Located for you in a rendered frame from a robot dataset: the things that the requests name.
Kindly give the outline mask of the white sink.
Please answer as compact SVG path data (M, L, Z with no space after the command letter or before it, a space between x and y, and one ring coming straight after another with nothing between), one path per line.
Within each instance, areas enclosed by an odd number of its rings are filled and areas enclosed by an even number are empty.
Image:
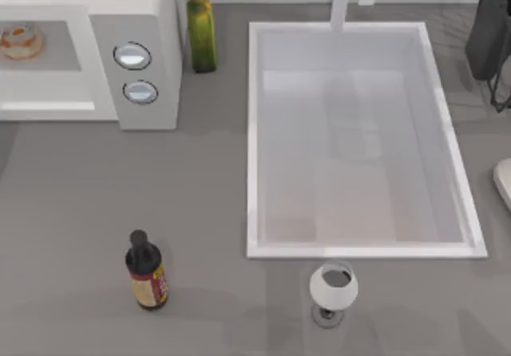
M251 22L248 52L248 257L487 257L424 22Z

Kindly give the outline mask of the pale microwave oven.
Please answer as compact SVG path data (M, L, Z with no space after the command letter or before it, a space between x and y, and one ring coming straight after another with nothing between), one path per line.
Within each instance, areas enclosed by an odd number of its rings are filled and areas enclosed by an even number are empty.
M177 125L186 39L185 0L0 0L0 36L10 25L35 23L45 36L36 57L0 52L0 122L116 121L124 130ZM152 61L127 70L118 45L137 42ZM149 81L158 98L128 101L124 84Z

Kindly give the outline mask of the small round microwave knob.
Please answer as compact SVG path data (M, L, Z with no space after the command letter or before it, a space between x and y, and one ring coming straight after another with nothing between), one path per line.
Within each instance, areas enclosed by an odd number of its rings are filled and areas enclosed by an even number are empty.
M158 89L149 81L134 81L124 84L122 89L124 97L137 105L148 105L158 98Z

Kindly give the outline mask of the green bottle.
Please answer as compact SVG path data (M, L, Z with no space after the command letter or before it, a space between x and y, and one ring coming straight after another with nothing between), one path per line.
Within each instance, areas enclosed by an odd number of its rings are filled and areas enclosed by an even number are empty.
M188 0L188 36L192 55L192 69L196 73L216 70L215 22L209 0Z

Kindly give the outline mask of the white wine glass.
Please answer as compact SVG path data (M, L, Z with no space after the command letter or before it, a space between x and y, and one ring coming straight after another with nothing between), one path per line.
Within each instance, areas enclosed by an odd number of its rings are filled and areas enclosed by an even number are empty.
M309 293L314 322L323 329L333 329L340 325L347 309L355 302L358 279L348 263L331 259L312 273Z

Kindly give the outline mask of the dark bottle with red label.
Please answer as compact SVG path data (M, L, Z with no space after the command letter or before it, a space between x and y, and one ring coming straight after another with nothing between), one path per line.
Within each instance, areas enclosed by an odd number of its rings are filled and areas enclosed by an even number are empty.
M160 249L140 229L131 232L129 242L125 266L130 275L135 300L147 311L158 310L168 301L169 293Z

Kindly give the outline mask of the large round microwave knob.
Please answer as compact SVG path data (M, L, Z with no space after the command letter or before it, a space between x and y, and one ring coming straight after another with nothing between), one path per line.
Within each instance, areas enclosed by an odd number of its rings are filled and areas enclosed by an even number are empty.
M142 44L128 42L114 48L113 59L123 69L143 70L150 65L152 56Z

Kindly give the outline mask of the round bread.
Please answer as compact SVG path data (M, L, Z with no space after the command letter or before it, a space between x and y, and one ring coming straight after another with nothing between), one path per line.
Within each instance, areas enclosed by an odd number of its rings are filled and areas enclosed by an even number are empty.
M0 52L12 60L36 57L43 50L45 36L32 22L7 26L0 36Z

